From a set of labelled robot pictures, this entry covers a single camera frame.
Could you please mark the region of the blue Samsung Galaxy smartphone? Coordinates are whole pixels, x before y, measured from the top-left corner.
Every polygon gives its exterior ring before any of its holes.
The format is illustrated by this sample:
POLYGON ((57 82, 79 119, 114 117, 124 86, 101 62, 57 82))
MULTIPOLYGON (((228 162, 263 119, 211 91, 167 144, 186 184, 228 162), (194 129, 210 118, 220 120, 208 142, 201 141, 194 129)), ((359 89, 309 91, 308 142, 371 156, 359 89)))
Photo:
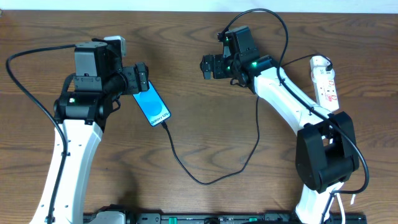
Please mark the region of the blue Samsung Galaxy smartphone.
POLYGON ((172 116, 151 81, 149 81, 149 89, 147 91, 134 94, 133 97, 152 127, 172 116))

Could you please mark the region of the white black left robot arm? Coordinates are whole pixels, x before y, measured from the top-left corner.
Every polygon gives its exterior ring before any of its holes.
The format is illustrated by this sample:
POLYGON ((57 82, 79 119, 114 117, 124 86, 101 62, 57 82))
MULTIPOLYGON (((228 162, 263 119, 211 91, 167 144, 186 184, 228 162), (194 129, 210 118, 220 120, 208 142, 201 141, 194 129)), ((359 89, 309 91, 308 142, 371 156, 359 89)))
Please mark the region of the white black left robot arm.
POLYGON ((106 120, 122 95, 149 90, 147 66, 123 66, 126 41, 111 36, 75 45, 75 72, 54 103, 55 144, 32 223, 83 223, 90 169, 106 120))

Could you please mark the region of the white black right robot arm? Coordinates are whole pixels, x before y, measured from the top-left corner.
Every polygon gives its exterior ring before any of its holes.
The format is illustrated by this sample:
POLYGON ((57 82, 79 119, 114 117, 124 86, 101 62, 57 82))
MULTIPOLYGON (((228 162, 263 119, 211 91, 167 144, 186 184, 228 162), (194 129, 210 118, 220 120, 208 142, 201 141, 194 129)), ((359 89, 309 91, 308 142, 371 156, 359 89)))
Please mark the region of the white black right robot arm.
POLYGON ((353 121, 339 108, 335 73, 331 62, 314 55, 310 59, 315 100, 286 75, 278 61, 260 55, 249 27, 221 34, 223 52, 204 55, 200 69, 206 79, 230 78, 231 84, 250 89, 268 102, 295 133, 295 167, 303 182, 291 222, 331 223, 334 200, 341 201, 342 186, 358 170, 361 156, 353 121))

